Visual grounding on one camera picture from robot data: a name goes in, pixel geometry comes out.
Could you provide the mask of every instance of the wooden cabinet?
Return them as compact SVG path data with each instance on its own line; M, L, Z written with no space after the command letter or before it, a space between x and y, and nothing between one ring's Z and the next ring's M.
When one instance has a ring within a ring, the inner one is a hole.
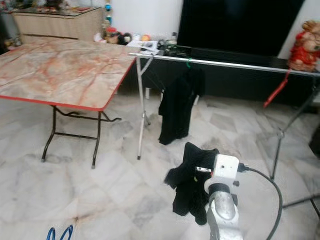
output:
M13 13L21 39L29 43L38 37L58 37L93 41L102 32L103 13L94 7L83 13L49 14L24 10Z

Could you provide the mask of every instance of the blue object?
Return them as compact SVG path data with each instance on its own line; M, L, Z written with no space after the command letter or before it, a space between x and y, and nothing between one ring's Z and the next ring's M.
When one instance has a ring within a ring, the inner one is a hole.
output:
M107 4L104 6L104 8L105 8L105 10L106 10L107 12L110 12L110 11L111 11L111 5L110 5L110 3L107 3Z
M50 240L51 234L52 234L51 240L55 240L56 239L56 230L54 227L50 228L50 230L48 232L48 236L46 237L46 240Z
M67 233L69 233L69 237L67 240L70 240L73 230L74 230L74 227L72 225L68 226L66 230L64 230L60 240L64 240L64 237ZM56 239L56 230L54 227L52 227L48 232L48 236L46 237L46 240L55 240L55 239Z
M69 233L68 240L70 240L73 230L74 230L74 227L73 227L72 225L70 225L69 227L67 227L66 230L64 230L64 232L63 232L60 240L63 240L64 237L65 237L65 235L66 235L67 233Z

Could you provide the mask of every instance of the tv stand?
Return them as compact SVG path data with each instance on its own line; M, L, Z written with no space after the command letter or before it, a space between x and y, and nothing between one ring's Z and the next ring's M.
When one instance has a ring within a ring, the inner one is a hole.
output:
M232 64L258 65L262 67L270 67L270 64L273 60L273 57L271 56L262 56L198 47L193 47L191 49L191 58Z
M187 54L183 58L188 59L190 57L192 57L192 55ZM197 58L193 56L193 59L203 60L204 56L202 55L202 57ZM240 63L237 63L244 64L246 59L232 56L231 60L232 61L229 61L229 63L240 61ZM141 64L144 65L146 62L146 59L141 59ZM228 63L228 61L225 60L218 60L216 62ZM256 63L246 65L258 66ZM287 60L276 57L269 57L267 62L260 61L260 66L284 69L284 72L260 71L235 67L226 68L223 66L197 63L190 63L190 66L192 68L201 68L204 70L205 95L259 102L264 102L279 86L288 70ZM132 69L132 74L136 75L137 73L134 72L135 68L132 67ZM154 59L150 64L148 71L142 76L143 87L160 90L160 84L157 83L157 81L161 81L164 86L169 86L172 81L180 77L187 69L185 62ZM128 84L135 84L137 79L135 79L135 77L128 77L126 81L130 81ZM291 73L288 81L287 86L276 96L273 102L291 106L301 106L312 92L313 78L311 76L302 76Z

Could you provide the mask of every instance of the metal tripod leg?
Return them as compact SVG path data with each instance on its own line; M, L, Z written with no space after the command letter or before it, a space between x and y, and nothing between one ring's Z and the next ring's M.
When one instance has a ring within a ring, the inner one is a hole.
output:
M320 199L320 194L317 194L317 195L312 195L310 197L306 197L306 198L303 198L303 199L300 199L300 200L297 200L297 201L294 201L294 202L291 202L291 203L288 203L286 205L283 205L283 209L287 209L289 207L293 207L295 205L298 205L298 204L302 204L302 203L305 203L305 202L308 202L310 201L316 214L318 215L318 217L320 218L320 213L319 213L319 209L317 208L316 204L315 204L315 200L316 199Z
M282 139L284 138L284 135L285 135L286 131L295 122L295 120L297 120L297 118L301 115L301 113L303 113L303 111L312 103L314 98L317 96L319 90L320 90L320 86L317 86L317 87L315 85L313 86L312 94L310 95L310 97L304 102L304 104L293 115L293 117L289 120L289 122L283 128L283 130L281 130L280 133L278 134L278 143L277 143L276 153L275 153L275 157L274 157L274 161L273 161L273 169L272 169L272 173L270 175L270 178L272 180L275 179L275 174L276 174L277 165L278 165L278 158L279 158L279 152L280 152L280 148L281 148L281 143L282 143Z

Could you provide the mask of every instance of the metal rod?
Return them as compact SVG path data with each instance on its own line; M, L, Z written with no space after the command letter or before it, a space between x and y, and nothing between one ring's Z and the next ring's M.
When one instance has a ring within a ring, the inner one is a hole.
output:
M96 137L92 136L84 136L84 135L76 135L76 134L69 134L69 133L64 133L64 132L56 132L56 135L61 135L61 136L68 136L68 137L75 137L75 138L82 138L82 139L92 139L96 140Z
M138 157L137 159L141 159L141 149L142 149L142 138L144 136L144 128L145 128L145 117L146 113L142 114L141 125L140 125L140 135L139 135L139 147L138 147Z
M94 153L93 153L93 160L92 160L92 169L96 168L96 156L97 156L97 151L99 147L99 142L100 142L100 131L101 131L101 111L98 112L98 133L96 136L96 144L94 148Z
M314 199L320 199L320 194L317 194L317 195L312 195L312 196L309 196L309 197L305 197L305 198L302 198L300 200L297 200L297 201L293 201L291 203L288 203L286 205L283 205L283 209L287 209L289 207L292 207L292 206L295 206L297 204L302 204L302 203L305 203L305 202L308 202L310 200L314 200Z
M102 115L103 115L103 116L105 117L105 119L106 119L106 120L101 119L101 121L103 121L103 122L113 123L113 122L115 122L115 121L117 121L117 120L119 120L119 121L122 120L121 117L116 117L116 118L114 118L114 119L110 119L104 111L102 111L101 113L102 113Z
M319 212L319 209L317 208L317 206L316 206L316 204L315 204L315 201L311 198L311 199L310 199L310 202L311 202L311 204L312 204L312 206L313 206L316 214L318 215L318 218L320 219L320 212Z
M68 112L68 113L64 113L63 111L61 111L59 108L56 107L56 110L58 111L58 113L60 113L61 115L63 116L66 116L66 117L70 117L70 118L76 118L76 119L89 119L89 120L95 120L95 121L98 121L98 118L95 118L95 117L90 117L90 116L79 116L79 112L77 111L71 111L71 112ZM113 123L114 121L117 121L117 120L122 120L122 118L120 117L116 117L114 119L110 119L106 114L105 112L102 112L103 116L106 118L106 119L101 119L102 122L108 122L108 123Z
M281 142L282 142L283 138L284 138L284 132L281 131L278 134L278 144L277 144L277 147L276 147L276 152L275 152L274 161L273 161L273 169L272 169L272 173L271 173L271 176L270 176L270 178L272 180L275 179L277 165L278 165L279 152L280 152Z
M141 102L141 108L142 108L141 109L142 119L141 119L141 125L140 125L139 146L138 146L138 156L137 156L137 159L140 160L141 149L142 149L142 138L144 135L144 127L145 127L146 110L145 110L145 100L144 100L144 89L142 86L141 61L139 56L136 58L136 71L138 75L139 95L140 95L140 102Z
M245 65L245 64L220 62L220 61L207 61L207 60L188 59L188 58L181 58L181 57L172 57L172 56L148 55L148 54L141 54L141 53L129 53L129 55L136 56L137 60L138 60L138 58L145 58L145 59L152 58L152 59L159 59L159 60L166 60L166 61L189 62L189 63L194 63L194 64L212 65L212 66L238 68L238 69L251 69L251 70L276 72L276 73L287 73L288 72L288 69L284 69L284 68L254 66L254 65ZM290 72L290 74L320 77L320 73L317 73L317 72L306 72L306 71L292 70Z
M52 120L52 131L51 131L51 134L50 134L50 137L49 137L48 141L46 142L46 144L44 146L44 150L43 150L43 154L42 154L42 158L41 158L41 162L43 162L43 163L46 161L46 155L47 155L47 150L48 150L49 144L51 143L52 138L54 137L55 132L56 132L56 118L57 118L57 107L56 106L53 107L53 116L52 116L52 118L53 118L53 120Z
M285 133L288 128L294 123L294 121L300 116L300 114L312 103L314 98L317 96L320 90L320 86L314 86L311 95L309 98L304 102L304 104L298 109L298 111L294 114L294 116L290 119L287 125L283 128L283 132Z
M151 55L151 57L149 58L149 60L146 62L146 64L144 65L144 67L143 67L143 69L141 70L141 76L142 76L142 74L144 74L145 73L145 71L148 69L148 67L150 66L150 64L151 64L151 62L152 62L152 60L154 59L154 55Z
M71 111L71 112L68 112L68 113L64 113L63 111L61 111L59 108L57 108L56 106L52 106L53 108L56 108L56 110L63 116L68 116L70 117L71 115L75 114L75 115L79 115L80 112L78 111Z

